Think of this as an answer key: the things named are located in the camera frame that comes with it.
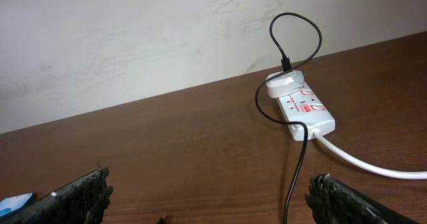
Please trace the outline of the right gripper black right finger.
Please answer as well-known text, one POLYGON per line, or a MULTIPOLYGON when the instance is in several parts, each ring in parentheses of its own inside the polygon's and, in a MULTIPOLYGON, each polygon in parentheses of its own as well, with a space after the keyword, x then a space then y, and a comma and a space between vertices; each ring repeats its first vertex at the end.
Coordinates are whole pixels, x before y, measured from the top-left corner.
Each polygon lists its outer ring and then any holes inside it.
POLYGON ((317 224, 417 224, 329 174, 312 177, 305 195, 317 224))

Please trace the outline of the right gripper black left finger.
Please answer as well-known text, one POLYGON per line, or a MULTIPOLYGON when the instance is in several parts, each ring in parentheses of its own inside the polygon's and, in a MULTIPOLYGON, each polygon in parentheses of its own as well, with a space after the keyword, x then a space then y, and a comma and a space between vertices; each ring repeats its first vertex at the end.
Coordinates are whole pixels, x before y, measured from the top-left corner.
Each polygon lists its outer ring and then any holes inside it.
POLYGON ((106 183, 108 175, 107 167, 98 168, 2 216, 1 222, 3 224, 101 223, 113 193, 113 187, 106 183))

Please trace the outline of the blue Galaxy smartphone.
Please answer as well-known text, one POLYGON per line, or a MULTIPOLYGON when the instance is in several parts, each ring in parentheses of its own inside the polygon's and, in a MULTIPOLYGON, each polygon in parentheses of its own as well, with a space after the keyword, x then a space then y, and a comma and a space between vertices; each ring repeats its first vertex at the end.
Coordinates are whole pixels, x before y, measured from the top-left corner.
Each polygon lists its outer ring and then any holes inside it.
POLYGON ((16 210, 19 210, 32 202, 37 195, 35 193, 26 193, 14 197, 5 198, 0 202, 1 217, 6 216, 16 210))

